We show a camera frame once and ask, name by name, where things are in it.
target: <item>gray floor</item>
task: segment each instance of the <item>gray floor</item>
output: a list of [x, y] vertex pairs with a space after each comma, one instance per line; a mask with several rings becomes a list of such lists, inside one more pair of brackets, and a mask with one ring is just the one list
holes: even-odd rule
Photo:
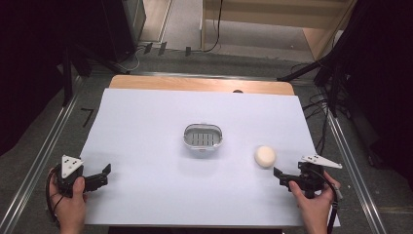
[[[166, 51], [158, 56], [157, 51], [144, 55], [139, 53], [140, 66], [137, 72], [167, 72], [186, 74], [208, 74], [228, 76], [249, 76], [256, 80], [275, 80], [290, 73], [297, 61], [280, 60], [276, 58], [246, 58], [214, 54], [194, 54], [185, 57], [183, 52]], [[302, 105], [309, 103], [311, 96], [318, 93], [312, 85], [315, 72], [306, 74], [293, 82], [294, 92], [299, 96]], [[61, 155], [78, 156], [87, 139], [93, 124], [91, 121], [84, 128], [88, 112], [81, 108], [98, 110], [103, 90], [113, 74], [106, 68], [95, 65], [90, 78], [83, 79], [83, 86], [78, 90], [79, 96], [68, 121], [60, 134], [52, 151], [47, 166], [43, 169], [37, 185], [34, 188], [13, 233], [57, 233], [57, 229], [48, 222], [45, 213], [44, 184], [49, 168], [59, 162]], [[62, 93], [53, 98], [45, 110], [33, 122], [30, 128], [11, 151], [0, 157], [0, 216], [6, 213], [24, 177], [30, 169], [43, 141], [45, 140], [54, 120], [61, 110]], [[323, 115], [318, 114], [308, 120], [310, 132], [316, 144], [321, 136]], [[406, 180], [392, 170], [376, 170], [369, 166], [366, 150], [360, 143], [357, 131], [351, 120], [339, 115], [342, 130], [355, 155], [357, 165], [365, 180], [384, 222], [388, 233], [410, 233], [413, 228], [413, 193]], [[331, 131], [327, 129], [325, 157], [337, 162], [343, 162], [339, 148]], [[341, 227], [335, 228], [334, 233], [373, 233], [366, 219], [355, 187], [347, 169], [328, 170], [342, 183], [342, 193], [345, 197], [340, 203], [339, 218]], [[88, 226], [85, 233], [106, 233], [107, 227]], [[304, 233], [302, 228], [285, 229], [285, 233]]]

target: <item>aluminum rail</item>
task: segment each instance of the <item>aluminum rail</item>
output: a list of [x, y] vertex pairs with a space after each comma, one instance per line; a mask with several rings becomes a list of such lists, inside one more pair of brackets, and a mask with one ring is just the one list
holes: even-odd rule
[[20, 215], [27, 204], [41, 173], [45, 169], [60, 133], [66, 125], [66, 122], [73, 110], [79, 90], [83, 86], [83, 80], [80, 76], [76, 78], [74, 86], [75, 92], [72, 100], [67, 103], [66, 107], [63, 107], [60, 110], [55, 123], [46, 137], [46, 140], [40, 148], [30, 170], [28, 171], [23, 183], [21, 184], [18, 192], [15, 194], [9, 209], [0, 223], [0, 233], [2, 234], [11, 234], [13, 232], [13, 229], [15, 228]]

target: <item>finger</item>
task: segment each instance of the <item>finger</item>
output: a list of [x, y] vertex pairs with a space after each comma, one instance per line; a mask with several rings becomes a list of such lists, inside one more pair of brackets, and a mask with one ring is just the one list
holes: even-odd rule
[[298, 186], [298, 184], [295, 181], [290, 181], [288, 185], [289, 189], [291, 190], [292, 194], [297, 199], [297, 201], [300, 201], [303, 198], [305, 198], [300, 186]]
[[79, 176], [73, 184], [73, 199], [83, 201], [83, 191], [85, 190], [85, 178]]
[[331, 177], [326, 171], [324, 171], [324, 177], [330, 182], [333, 183], [337, 188], [340, 188], [340, 183]]

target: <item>wrist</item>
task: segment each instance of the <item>wrist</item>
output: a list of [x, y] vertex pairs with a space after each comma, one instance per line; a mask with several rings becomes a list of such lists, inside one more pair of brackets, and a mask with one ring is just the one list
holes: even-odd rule
[[81, 234], [83, 230], [83, 226], [61, 226], [60, 227], [60, 234]]
[[327, 234], [326, 226], [306, 226], [308, 234]]

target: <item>white paper sheet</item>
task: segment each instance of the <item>white paper sheet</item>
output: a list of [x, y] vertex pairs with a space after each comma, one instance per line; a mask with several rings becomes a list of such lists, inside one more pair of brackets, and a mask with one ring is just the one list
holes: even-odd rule
[[[223, 143], [199, 157], [185, 128], [221, 128]], [[275, 166], [298, 175], [315, 153], [298, 97], [107, 89], [82, 151], [85, 176], [112, 164], [109, 184], [90, 193], [87, 224], [173, 226], [302, 225], [273, 169], [254, 161], [260, 145]]]

